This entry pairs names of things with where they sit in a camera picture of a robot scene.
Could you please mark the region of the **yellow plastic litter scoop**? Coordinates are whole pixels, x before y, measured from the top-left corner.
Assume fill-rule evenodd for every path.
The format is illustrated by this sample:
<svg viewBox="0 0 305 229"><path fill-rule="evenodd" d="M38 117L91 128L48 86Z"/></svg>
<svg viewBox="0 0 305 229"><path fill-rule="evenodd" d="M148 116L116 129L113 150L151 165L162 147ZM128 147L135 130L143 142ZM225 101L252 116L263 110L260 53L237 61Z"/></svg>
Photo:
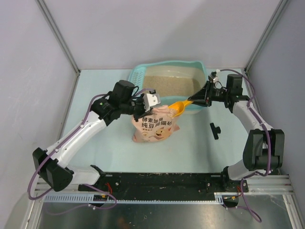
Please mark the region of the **yellow plastic litter scoop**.
<svg viewBox="0 0 305 229"><path fill-rule="evenodd" d="M173 117L178 117L181 114L183 114L185 111L185 108L187 106L191 105L192 103L193 103L193 101L184 100L184 101L177 101L177 102L173 103L172 105L170 105L169 108L175 111L175 114Z"/></svg>

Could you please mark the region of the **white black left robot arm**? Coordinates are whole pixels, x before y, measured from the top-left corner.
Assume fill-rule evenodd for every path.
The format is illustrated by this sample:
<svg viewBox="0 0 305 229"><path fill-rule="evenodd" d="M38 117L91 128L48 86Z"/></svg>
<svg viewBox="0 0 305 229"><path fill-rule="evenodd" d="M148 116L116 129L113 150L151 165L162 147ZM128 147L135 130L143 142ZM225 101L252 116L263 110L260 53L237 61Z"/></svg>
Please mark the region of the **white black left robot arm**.
<svg viewBox="0 0 305 229"><path fill-rule="evenodd" d="M84 118L66 136L47 149L33 151L36 171L52 190L59 192L70 184L88 184L99 191L105 186L105 178L97 166L71 168L69 162L75 154L97 133L108 127L121 115L131 115L135 121L146 116L158 103L152 88L139 90L126 80L119 80L106 94L94 96Z"/></svg>

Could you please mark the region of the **teal and beige litter box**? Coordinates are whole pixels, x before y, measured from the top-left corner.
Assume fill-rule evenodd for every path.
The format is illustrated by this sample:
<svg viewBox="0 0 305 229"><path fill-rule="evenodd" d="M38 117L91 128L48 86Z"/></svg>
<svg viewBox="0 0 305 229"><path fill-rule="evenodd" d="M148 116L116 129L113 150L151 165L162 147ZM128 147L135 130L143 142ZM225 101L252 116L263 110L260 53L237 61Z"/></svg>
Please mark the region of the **teal and beige litter box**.
<svg viewBox="0 0 305 229"><path fill-rule="evenodd" d="M206 68L200 61L164 61L150 64L140 64L130 73L128 81L144 89L143 81L146 76L166 76L192 78L199 82L201 88L207 81ZM161 97L161 105L171 105L177 101L184 101L186 96Z"/></svg>

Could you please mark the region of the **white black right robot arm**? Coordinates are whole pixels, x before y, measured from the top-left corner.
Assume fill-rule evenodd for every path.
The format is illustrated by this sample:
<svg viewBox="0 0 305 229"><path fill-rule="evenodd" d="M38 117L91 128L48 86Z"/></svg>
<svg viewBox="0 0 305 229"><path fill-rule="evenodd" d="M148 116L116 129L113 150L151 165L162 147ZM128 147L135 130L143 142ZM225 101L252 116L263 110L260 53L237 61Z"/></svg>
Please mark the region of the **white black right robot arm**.
<svg viewBox="0 0 305 229"><path fill-rule="evenodd" d="M257 112L253 98L243 94L245 76L231 70L226 86L217 87L217 73L212 72L204 86L188 98L194 105L210 107L222 102L234 114L248 133L242 159L222 171L220 187L232 191L237 181L259 175L266 177L283 164L285 134L269 125Z"/></svg>

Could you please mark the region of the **pink cat litter bag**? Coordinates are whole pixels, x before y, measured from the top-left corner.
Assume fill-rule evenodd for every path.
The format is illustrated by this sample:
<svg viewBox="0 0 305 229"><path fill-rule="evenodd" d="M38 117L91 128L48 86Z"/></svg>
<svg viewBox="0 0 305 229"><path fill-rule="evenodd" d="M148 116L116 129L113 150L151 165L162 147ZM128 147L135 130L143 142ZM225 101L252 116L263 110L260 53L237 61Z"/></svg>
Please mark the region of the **pink cat litter bag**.
<svg viewBox="0 0 305 229"><path fill-rule="evenodd" d="M138 121L132 120L135 132L132 140L136 143L158 142L169 138L180 128L177 124L177 111L167 105L152 109L150 115L140 118Z"/></svg>

